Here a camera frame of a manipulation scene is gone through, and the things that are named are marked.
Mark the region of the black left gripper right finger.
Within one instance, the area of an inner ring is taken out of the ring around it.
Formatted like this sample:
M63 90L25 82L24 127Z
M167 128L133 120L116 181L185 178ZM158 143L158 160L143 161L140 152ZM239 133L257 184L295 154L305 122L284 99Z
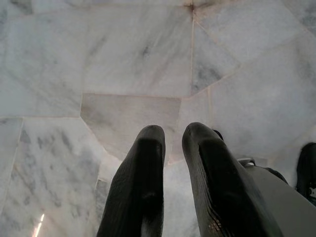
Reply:
M283 235L254 180L214 130L190 123L182 148L202 237Z

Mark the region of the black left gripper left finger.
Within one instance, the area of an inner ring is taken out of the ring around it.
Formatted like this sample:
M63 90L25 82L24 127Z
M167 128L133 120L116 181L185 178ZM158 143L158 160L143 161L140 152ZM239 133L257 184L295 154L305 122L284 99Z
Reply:
M112 179L97 236L162 235L164 159L163 129L144 127Z

